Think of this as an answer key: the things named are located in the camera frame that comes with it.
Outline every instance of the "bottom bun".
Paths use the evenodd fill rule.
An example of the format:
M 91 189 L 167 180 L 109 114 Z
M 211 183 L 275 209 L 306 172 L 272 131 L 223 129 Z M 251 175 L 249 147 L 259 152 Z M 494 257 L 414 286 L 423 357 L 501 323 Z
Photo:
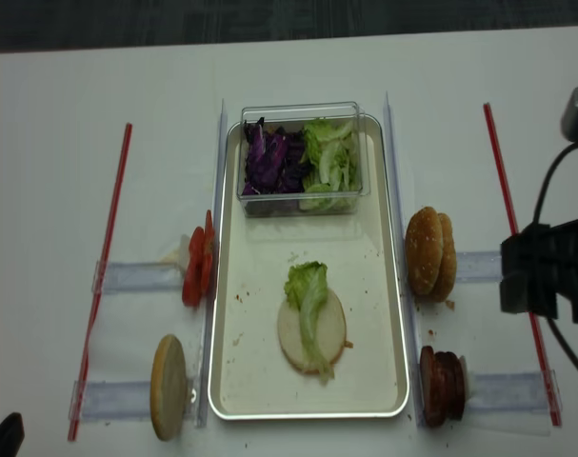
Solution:
M 301 343 L 299 310 L 291 308 L 286 300 L 278 311 L 278 338 L 282 351 L 291 364 L 305 373 L 318 372 L 314 364 L 306 361 Z M 346 316 L 339 298 L 331 289 L 327 302 L 318 314 L 316 343 L 331 364 L 342 355 L 346 343 Z
M 174 335 L 166 335 L 155 351 L 149 398 L 153 429 L 160 440 L 171 440 L 181 430 L 186 396 L 183 346 Z

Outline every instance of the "black cable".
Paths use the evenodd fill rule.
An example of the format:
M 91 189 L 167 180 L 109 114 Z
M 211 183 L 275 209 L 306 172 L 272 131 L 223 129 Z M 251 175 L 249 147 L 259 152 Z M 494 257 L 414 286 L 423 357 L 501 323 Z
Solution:
M 574 150 L 578 149 L 578 141 L 568 145 L 564 150 L 560 152 L 560 154 L 555 158 L 555 160 L 551 163 L 551 166 L 548 168 L 547 175 L 545 176 L 545 180 L 543 181 L 543 186 L 540 189 L 540 193 L 538 194 L 538 201 L 536 202 L 536 207 L 534 208 L 534 218 L 532 220 L 533 225 L 537 225 L 540 221 L 540 214 L 543 211 L 543 203 L 545 202 L 545 196 L 547 195 L 548 185 L 551 181 L 551 176 L 559 167 L 559 164 L 564 160 L 564 158 L 573 152 Z M 534 247 L 534 276 L 536 277 L 536 287 L 538 288 L 538 299 L 544 301 L 544 292 L 543 292 L 543 284 L 542 279 L 538 272 L 538 234 L 534 231 L 532 237 L 532 243 Z M 551 318 L 547 318 L 547 323 L 553 336 L 557 340 L 559 346 L 564 350 L 564 353 L 572 362 L 576 370 L 578 371 L 578 357 L 562 335 L 562 332 L 559 328 L 555 325 L 555 322 Z

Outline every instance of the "purple cabbage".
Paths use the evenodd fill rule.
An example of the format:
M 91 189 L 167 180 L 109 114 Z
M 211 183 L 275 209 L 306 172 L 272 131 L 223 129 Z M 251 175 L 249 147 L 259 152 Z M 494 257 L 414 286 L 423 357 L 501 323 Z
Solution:
M 244 125 L 249 142 L 246 183 L 243 195 L 303 192 L 302 179 L 309 174 L 305 160 L 303 134 L 286 133 L 280 127 L 270 133 L 264 129 L 264 118 Z

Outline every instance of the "dark gray floor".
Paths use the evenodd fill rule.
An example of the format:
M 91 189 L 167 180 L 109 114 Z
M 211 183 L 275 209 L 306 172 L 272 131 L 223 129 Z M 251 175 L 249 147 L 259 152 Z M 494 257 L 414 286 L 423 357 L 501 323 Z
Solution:
M 578 0 L 0 0 L 0 50 L 578 25 Z

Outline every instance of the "clear plastic container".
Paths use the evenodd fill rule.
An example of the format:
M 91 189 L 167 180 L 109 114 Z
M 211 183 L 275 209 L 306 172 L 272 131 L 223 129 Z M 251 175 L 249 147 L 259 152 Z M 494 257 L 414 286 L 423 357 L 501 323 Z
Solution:
M 236 195 L 247 217 L 354 213 L 357 210 L 358 197 L 370 192 L 364 115 L 354 102 L 244 108 Z M 284 132 L 280 131 L 281 134 L 299 132 L 307 121 L 314 119 L 326 119 L 334 127 L 351 123 L 351 134 L 342 140 L 343 145 L 348 148 L 350 163 L 355 168 L 349 178 L 349 190 L 258 193 L 258 190 L 252 192 L 248 189 L 247 193 L 250 194 L 245 194 L 249 155 L 245 125 L 256 124 L 261 118 L 264 118 L 264 131 L 276 132 L 282 128 Z

